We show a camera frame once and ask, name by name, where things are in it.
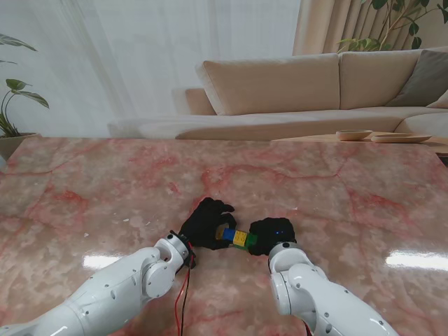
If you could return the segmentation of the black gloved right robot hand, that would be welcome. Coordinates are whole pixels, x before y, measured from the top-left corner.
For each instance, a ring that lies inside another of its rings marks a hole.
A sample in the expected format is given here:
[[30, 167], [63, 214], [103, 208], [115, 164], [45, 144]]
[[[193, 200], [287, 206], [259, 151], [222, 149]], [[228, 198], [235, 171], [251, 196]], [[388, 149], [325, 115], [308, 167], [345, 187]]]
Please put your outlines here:
[[253, 256], [268, 256], [277, 244], [297, 242], [293, 224], [287, 218], [257, 220], [251, 224], [249, 232], [257, 237], [256, 243], [248, 247]]

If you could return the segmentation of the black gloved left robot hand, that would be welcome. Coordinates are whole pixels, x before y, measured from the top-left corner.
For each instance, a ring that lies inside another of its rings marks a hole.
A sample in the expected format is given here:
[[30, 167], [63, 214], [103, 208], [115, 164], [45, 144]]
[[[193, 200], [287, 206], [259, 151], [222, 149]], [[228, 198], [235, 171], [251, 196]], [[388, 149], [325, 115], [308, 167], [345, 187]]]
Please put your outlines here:
[[232, 215], [234, 207], [221, 200], [204, 198], [190, 217], [181, 226], [179, 235], [194, 247], [211, 250], [226, 249], [230, 242], [216, 238], [216, 231], [222, 225], [235, 229], [237, 222]]

